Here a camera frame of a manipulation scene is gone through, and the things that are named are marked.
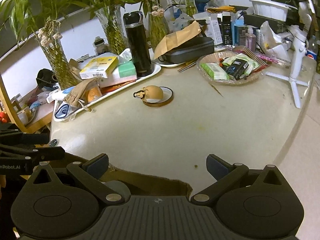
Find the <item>black thermos bottle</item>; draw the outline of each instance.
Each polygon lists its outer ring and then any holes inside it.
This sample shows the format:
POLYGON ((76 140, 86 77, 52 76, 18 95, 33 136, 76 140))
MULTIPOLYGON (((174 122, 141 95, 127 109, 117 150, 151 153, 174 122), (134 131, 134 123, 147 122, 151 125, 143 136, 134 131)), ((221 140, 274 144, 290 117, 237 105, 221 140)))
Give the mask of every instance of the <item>black thermos bottle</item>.
POLYGON ((135 11, 126 13, 123 15, 123 21, 137 76, 148 76, 153 70, 151 67, 146 33, 143 26, 142 12, 135 11))

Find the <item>white bowl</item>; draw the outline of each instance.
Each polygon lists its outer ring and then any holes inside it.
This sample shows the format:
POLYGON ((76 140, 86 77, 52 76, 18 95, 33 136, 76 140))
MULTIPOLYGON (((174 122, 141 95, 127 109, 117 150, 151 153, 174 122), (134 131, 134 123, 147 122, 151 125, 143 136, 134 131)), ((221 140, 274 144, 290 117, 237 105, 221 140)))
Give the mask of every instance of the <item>white bowl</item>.
POLYGON ((260 16, 285 22, 290 6, 267 0, 250 0, 254 13, 260 16))

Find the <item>white tripod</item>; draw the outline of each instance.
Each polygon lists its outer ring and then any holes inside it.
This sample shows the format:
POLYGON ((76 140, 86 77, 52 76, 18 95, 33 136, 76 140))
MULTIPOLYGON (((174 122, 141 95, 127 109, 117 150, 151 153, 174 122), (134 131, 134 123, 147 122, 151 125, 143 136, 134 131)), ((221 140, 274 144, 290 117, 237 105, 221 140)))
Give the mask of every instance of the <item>white tripod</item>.
POLYGON ((268 76, 273 76, 276 78, 280 78, 280 79, 289 81, 289 83, 291 85, 291 89, 292 89, 294 103, 297 108, 301 108, 297 84, 302 85, 302 86, 306 86, 306 87, 309 86, 306 82, 297 80, 297 77, 298 77, 300 69, 301 69, 302 58, 305 56, 306 51, 307 51, 305 42, 307 40, 308 31, 310 29, 311 22, 312 22, 312 18, 308 14, 308 12, 309 11, 308 11, 307 4, 304 2, 300 2, 299 3, 299 15, 300 15, 300 19, 303 21, 303 23, 305 25, 304 25, 304 28, 302 31, 298 29, 295 33, 293 33, 293 35, 294 35, 294 40, 293 40, 294 54, 293 54, 293 57, 291 60, 291 65, 290 65, 290 76, 286 77, 286 76, 275 74, 272 72, 265 73, 268 76))

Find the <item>black container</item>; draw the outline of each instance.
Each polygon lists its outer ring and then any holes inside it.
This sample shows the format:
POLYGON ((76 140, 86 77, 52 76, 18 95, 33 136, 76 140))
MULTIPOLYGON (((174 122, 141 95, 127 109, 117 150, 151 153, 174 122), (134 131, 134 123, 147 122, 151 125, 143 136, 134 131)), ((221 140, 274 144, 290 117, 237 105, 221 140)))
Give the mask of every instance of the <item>black container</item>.
POLYGON ((151 67, 146 33, 143 26, 142 12, 135 11, 126 13, 123 15, 123 21, 137 76, 148 76, 153 70, 151 67))
POLYGON ((198 59, 203 55, 214 53, 214 40, 210 37, 194 37, 180 46, 169 50, 162 58, 175 64, 198 59))

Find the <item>plastic bottle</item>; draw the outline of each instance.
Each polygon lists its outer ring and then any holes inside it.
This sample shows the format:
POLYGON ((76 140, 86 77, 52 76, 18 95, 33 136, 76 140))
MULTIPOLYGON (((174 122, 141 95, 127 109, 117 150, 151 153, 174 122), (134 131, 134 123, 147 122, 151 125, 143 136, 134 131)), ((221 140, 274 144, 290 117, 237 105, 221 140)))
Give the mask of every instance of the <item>plastic bottle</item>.
POLYGON ((256 51, 256 35, 251 26, 248 26, 248 33, 245 34, 245 46, 252 52, 256 51))
POLYGON ((59 90, 56 89, 54 91, 51 91, 47 97, 47 102, 50 104, 54 100, 59 100, 62 101, 68 94, 69 92, 73 89, 74 87, 67 88, 65 90, 59 90))
POLYGON ((97 56, 109 52, 107 44, 104 43, 104 39, 100 38, 99 36, 95 38, 93 47, 97 56))
POLYGON ((316 36, 312 36, 309 40, 309 48, 306 53, 307 57, 311 57, 312 59, 316 60, 318 55, 318 44, 316 40, 316 36))

